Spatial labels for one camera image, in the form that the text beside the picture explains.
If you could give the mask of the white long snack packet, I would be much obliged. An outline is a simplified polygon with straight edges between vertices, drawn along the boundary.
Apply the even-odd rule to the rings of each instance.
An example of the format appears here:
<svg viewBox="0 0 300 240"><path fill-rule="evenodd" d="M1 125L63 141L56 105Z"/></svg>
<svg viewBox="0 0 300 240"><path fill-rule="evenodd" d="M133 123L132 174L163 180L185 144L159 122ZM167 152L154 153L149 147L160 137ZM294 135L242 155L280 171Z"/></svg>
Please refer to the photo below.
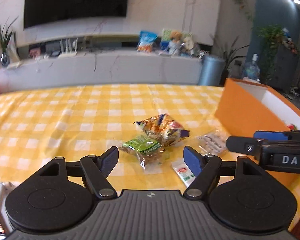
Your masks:
<svg viewBox="0 0 300 240"><path fill-rule="evenodd" d="M184 163L183 160L171 162L171 165L175 173L182 180L185 186L189 187L196 178L189 167Z"/></svg>

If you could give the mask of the white yam balls bag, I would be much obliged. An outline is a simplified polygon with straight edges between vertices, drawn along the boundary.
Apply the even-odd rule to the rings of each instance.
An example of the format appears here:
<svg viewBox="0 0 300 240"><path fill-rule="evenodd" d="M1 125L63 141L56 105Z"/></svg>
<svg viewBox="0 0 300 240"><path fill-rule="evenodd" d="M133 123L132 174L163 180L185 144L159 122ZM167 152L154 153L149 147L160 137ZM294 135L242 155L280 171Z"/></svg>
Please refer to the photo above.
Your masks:
<svg viewBox="0 0 300 240"><path fill-rule="evenodd" d="M226 152L226 139L228 137L227 133L214 129L196 137L196 143L202 155L216 155L220 157Z"/></svg>

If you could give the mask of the yellow blue chips bag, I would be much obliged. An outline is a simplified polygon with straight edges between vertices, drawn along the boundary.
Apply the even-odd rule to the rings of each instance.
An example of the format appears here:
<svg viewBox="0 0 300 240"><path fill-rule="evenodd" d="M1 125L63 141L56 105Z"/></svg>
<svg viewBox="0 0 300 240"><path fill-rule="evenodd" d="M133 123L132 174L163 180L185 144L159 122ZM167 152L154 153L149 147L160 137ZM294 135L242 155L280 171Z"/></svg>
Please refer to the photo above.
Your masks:
<svg viewBox="0 0 300 240"><path fill-rule="evenodd" d="M147 137L156 140L163 147L175 145L190 136L190 131L168 114L152 116L134 124Z"/></svg>

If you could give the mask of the green label snack bag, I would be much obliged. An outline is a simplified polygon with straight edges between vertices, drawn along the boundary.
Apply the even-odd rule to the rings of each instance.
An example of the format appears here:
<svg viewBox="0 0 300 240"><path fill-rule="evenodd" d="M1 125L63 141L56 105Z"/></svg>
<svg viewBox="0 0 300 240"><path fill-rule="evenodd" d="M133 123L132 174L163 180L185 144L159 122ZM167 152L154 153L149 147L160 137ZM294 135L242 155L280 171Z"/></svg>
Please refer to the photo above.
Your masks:
<svg viewBox="0 0 300 240"><path fill-rule="evenodd" d="M119 149L136 156L144 170L149 164L161 163L165 158L165 149L161 143L144 135L123 142Z"/></svg>

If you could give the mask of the orange cardboard box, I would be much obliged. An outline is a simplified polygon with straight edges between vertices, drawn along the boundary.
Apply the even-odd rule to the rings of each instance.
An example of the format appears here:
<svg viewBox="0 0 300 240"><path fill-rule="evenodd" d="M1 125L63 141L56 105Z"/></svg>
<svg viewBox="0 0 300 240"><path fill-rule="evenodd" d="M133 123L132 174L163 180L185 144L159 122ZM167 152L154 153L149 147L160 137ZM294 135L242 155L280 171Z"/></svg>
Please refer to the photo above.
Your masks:
<svg viewBox="0 0 300 240"><path fill-rule="evenodd" d="M300 109L266 85L228 78L215 117L230 135L252 137L256 131L300 130Z"/></svg>

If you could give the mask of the water jug with pump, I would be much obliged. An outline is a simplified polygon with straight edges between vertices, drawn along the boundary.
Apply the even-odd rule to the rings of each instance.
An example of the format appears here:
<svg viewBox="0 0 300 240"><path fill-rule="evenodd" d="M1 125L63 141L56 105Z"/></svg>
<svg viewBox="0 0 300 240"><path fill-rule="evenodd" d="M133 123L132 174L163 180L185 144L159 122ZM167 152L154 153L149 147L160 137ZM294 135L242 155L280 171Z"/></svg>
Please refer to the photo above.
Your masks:
<svg viewBox="0 0 300 240"><path fill-rule="evenodd" d="M260 68L257 65L258 55L254 54L251 62L247 62L243 68L243 78L251 80L260 80Z"/></svg>

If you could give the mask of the yellow checkered tablecloth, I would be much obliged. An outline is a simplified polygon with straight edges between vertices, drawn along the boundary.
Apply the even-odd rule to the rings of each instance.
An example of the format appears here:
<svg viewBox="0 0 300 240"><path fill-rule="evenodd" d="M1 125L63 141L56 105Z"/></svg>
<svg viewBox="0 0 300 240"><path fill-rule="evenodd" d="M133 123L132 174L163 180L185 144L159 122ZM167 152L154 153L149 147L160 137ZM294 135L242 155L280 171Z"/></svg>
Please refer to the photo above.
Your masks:
<svg viewBox="0 0 300 240"><path fill-rule="evenodd" d="M169 114L190 137L142 168L120 153L109 176L115 188L184 190L171 163L196 137L221 127L215 111L223 89L178 85L102 85L27 90L0 95L0 183L18 185L54 157L101 155L140 134L136 121Z"/></svg>

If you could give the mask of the dark cabinet with plants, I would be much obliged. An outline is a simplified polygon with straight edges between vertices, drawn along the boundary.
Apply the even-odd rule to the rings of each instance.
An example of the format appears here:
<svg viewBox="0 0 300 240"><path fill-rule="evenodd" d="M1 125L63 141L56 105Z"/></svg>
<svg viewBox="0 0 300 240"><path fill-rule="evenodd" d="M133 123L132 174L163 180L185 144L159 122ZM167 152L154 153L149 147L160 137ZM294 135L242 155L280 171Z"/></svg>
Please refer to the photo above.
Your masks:
<svg viewBox="0 0 300 240"><path fill-rule="evenodd" d="M257 31L261 39L258 66L263 84L280 92L288 92L293 84L300 50L287 28L266 25Z"/></svg>

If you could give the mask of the blue grey trash bin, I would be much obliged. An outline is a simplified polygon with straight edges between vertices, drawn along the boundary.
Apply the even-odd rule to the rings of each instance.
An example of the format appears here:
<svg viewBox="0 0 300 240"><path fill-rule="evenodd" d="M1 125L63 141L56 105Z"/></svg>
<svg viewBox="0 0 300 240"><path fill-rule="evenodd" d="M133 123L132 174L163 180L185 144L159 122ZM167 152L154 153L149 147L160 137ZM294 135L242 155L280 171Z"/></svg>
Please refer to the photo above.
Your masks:
<svg viewBox="0 0 300 240"><path fill-rule="evenodd" d="M202 58L202 71L198 85L219 86L224 66L224 59L215 55L205 54Z"/></svg>

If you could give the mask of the tall floor plant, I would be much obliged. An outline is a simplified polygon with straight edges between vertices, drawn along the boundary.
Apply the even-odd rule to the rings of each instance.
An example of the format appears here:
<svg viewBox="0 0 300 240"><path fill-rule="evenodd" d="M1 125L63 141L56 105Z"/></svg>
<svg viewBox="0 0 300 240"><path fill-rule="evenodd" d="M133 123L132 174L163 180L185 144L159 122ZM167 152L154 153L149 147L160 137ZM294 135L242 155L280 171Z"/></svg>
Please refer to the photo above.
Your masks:
<svg viewBox="0 0 300 240"><path fill-rule="evenodd" d="M223 71L222 71L221 79L220 79L220 83L219 83L221 86L224 86L226 79L229 76L230 65L237 59L245 59L246 58L246 56L237 55L237 53L244 48L248 48L249 45L236 47L236 43L239 40L239 35L234 38L234 40L231 42L230 45L228 45L228 42L225 42L224 44L222 44L217 35L213 36L211 34L210 37L211 37L211 40L213 41L213 44L217 48L218 57L220 57L224 61L224 67L223 67Z"/></svg>

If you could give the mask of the white marble tv console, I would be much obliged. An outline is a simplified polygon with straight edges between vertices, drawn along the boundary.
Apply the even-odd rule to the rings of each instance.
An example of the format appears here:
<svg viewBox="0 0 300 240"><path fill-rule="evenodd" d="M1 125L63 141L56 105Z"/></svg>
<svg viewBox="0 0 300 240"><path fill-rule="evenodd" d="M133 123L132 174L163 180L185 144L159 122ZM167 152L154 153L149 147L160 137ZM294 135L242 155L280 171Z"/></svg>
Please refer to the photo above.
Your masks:
<svg viewBox="0 0 300 240"><path fill-rule="evenodd" d="M0 68L0 93L65 86L163 83L197 85L201 61L132 50L79 53L74 57L25 60Z"/></svg>

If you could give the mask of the white wifi router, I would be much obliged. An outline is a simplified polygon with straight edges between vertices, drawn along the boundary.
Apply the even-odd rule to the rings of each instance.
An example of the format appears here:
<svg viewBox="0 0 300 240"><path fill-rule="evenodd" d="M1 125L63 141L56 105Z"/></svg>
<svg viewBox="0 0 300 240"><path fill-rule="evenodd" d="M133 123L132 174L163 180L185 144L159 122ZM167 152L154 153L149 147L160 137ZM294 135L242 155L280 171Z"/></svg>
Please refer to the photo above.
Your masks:
<svg viewBox="0 0 300 240"><path fill-rule="evenodd" d="M71 40L70 38L60 40L61 53L59 58L74 57L77 55L78 39Z"/></svg>

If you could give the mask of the teddy bear toy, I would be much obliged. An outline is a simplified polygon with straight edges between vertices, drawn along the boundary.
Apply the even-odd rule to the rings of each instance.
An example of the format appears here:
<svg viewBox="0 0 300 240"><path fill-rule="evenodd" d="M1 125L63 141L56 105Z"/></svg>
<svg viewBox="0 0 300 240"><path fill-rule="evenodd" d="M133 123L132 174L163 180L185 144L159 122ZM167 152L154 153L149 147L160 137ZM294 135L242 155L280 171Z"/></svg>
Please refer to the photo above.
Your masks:
<svg viewBox="0 0 300 240"><path fill-rule="evenodd" d="M183 34L177 30L172 30L170 32L170 41L168 43L168 48L169 48L168 53L170 55L179 55L180 54L182 37L183 37Z"/></svg>

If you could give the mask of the blue snack bag on console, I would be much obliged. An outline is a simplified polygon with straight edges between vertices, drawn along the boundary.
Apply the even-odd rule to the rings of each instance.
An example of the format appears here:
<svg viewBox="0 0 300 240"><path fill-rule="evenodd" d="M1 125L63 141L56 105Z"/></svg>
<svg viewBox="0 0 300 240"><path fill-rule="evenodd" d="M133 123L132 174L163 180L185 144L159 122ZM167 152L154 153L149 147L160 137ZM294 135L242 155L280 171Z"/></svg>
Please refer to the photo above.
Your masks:
<svg viewBox="0 0 300 240"><path fill-rule="evenodd" d="M153 50L153 43L157 39L157 34L142 30L139 35L139 42L137 45L137 51L150 53Z"/></svg>

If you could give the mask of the potted green grass plant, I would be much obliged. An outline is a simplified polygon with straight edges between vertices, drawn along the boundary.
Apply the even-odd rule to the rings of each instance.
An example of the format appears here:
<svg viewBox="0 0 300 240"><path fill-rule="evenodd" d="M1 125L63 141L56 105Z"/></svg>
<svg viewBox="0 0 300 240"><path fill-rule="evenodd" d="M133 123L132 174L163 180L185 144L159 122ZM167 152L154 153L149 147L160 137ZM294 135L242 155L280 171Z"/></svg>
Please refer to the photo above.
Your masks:
<svg viewBox="0 0 300 240"><path fill-rule="evenodd" d="M19 61L15 42L15 31L12 24L17 20L16 17L10 24L6 21L4 25L0 26L0 63L3 67Z"/></svg>

